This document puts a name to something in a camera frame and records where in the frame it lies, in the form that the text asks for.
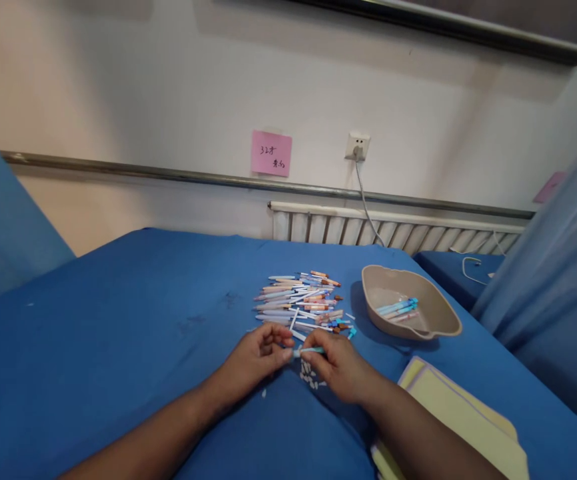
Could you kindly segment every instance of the blue mattress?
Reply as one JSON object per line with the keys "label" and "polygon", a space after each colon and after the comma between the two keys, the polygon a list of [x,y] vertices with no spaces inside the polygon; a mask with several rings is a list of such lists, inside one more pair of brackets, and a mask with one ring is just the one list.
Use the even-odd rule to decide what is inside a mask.
{"label": "blue mattress", "polygon": [[464,266],[469,277],[483,283],[490,282],[489,273],[495,273],[504,261],[502,255],[477,255],[469,253],[463,255],[455,252],[422,251],[413,259],[428,273],[457,303],[470,311],[480,297],[485,285],[477,283],[464,276],[462,259],[464,257],[477,258],[481,265],[467,261]]}
{"label": "blue mattress", "polygon": [[[342,283],[356,348],[397,380],[419,355],[515,424],[535,479],[577,478],[577,416],[449,298],[459,337],[415,343],[366,316],[360,272],[426,275],[405,253],[130,233],[0,297],[0,478],[52,478],[120,437],[215,370],[257,325],[269,275],[316,269]],[[265,398],[260,389],[266,388]],[[374,479],[374,425],[286,369],[208,432],[188,478]]]}

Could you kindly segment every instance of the blue curtain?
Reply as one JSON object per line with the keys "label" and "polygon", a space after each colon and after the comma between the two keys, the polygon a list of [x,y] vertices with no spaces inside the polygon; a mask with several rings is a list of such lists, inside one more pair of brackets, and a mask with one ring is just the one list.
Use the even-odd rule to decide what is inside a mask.
{"label": "blue curtain", "polygon": [[472,314],[577,414],[577,162]]}
{"label": "blue curtain", "polygon": [[0,157],[0,294],[74,258]]}

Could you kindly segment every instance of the person's right hand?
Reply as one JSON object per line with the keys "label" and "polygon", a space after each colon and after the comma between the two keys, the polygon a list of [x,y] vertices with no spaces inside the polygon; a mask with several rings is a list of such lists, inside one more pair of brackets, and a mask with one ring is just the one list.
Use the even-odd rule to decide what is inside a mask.
{"label": "person's right hand", "polygon": [[316,352],[304,352],[302,358],[315,368],[335,395],[346,403],[363,403],[381,375],[342,335],[315,329],[304,342],[304,348],[313,347],[322,347],[328,360]]}

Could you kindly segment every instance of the pink sticky note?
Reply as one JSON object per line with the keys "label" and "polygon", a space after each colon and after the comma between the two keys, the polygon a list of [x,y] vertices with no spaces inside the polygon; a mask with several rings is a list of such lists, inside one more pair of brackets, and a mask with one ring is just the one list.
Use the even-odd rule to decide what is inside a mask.
{"label": "pink sticky note", "polygon": [[251,171],[288,177],[292,144],[286,135],[253,130]]}
{"label": "pink sticky note", "polygon": [[559,184],[564,181],[564,178],[566,178],[566,172],[553,173],[553,176],[549,178],[540,192],[533,198],[533,203],[544,203],[551,198]]}

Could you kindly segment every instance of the yellow folder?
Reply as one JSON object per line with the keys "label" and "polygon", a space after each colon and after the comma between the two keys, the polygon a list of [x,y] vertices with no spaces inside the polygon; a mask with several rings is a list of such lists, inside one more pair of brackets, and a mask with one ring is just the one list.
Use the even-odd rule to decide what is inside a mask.
{"label": "yellow folder", "polygon": [[[509,420],[419,357],[413,357],[398,383],[509,480],[529,479],[526,454]],[[371,452],[384,480],[405,480],[380,440]]]}

